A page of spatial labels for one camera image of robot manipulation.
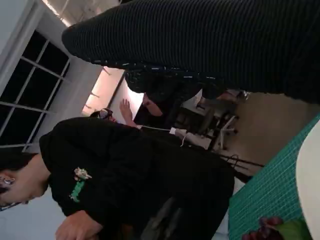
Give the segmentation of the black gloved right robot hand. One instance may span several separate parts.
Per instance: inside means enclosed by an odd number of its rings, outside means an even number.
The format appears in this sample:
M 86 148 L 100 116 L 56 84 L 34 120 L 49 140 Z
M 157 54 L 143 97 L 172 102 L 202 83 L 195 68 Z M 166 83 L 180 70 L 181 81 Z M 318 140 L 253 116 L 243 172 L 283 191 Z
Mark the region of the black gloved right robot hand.
M 65 29 L 83 61 L 188 86 L 320 102 L 317 0 L 132 0 Z

